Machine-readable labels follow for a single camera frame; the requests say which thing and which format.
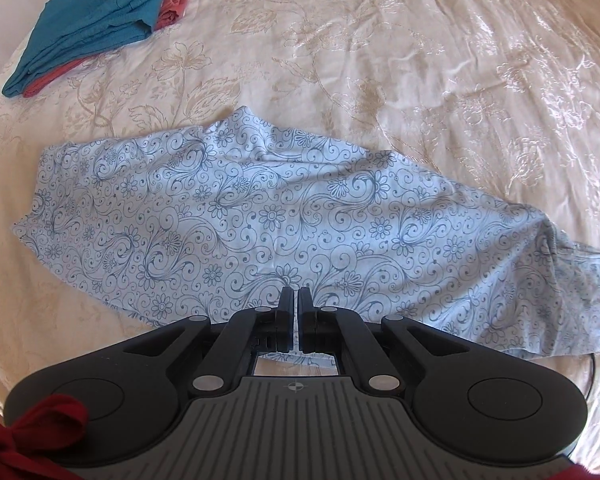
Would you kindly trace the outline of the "red folded garment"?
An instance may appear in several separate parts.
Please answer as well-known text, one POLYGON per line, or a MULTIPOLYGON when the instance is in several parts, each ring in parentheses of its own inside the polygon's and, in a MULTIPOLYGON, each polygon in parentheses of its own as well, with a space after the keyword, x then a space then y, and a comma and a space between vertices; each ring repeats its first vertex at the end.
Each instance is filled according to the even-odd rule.
MULTIPOLYGON (((158 14, 157 21, 155 22, 154 32, 163 29, 166 26, 174 24, 183 15, 188 0, 162 0, 160 11, 158 14)), ((70 72, 76 66, 84 63, 95 55, 89 55, 86 58, 76 58, 75 60, 69 61, 68 63, 59 65, 52 70, 48 70, 42 76, 38 76, 34 81, 30 82, 26 88, 24 88, 22 95, 25 98, 36 96, 45 86, 50 84, 55 79, 59 78, 65 73, 70 72)))

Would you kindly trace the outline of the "cream floral bedspread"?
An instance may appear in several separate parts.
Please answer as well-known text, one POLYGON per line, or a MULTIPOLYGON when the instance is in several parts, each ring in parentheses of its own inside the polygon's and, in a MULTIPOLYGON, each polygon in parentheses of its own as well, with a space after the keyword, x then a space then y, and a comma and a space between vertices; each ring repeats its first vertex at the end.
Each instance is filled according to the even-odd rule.
POLYGON ((246 106, 538 207, 600 249, 600 0, 189 0, 148 40, 7 99, 29 38, 8 10, 47 1, 0 0, 0 409, 35 370, 145 329, 12 232, 51 145, 246 106))

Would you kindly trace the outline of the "teal folded garment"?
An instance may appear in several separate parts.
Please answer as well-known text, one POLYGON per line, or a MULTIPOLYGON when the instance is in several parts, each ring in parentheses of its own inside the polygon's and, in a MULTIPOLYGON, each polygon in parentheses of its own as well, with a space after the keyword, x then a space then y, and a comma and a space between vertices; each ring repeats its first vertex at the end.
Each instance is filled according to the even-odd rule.
POLYGON ((149 37, 162 0, 50 0, 2 95, 19 96, 51 70, 149 37))

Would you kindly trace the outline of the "light blue floral pants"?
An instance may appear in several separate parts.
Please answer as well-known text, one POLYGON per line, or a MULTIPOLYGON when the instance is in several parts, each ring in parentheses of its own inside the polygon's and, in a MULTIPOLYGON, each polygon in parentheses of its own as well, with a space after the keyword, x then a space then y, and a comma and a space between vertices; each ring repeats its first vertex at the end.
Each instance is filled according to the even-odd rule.
POLYGON ((319 306, 515 356, 600 351, 600 252, 544 212, 247 107, 46 148, 14 232, 58 278, 155 326, 307 287, 319 306))

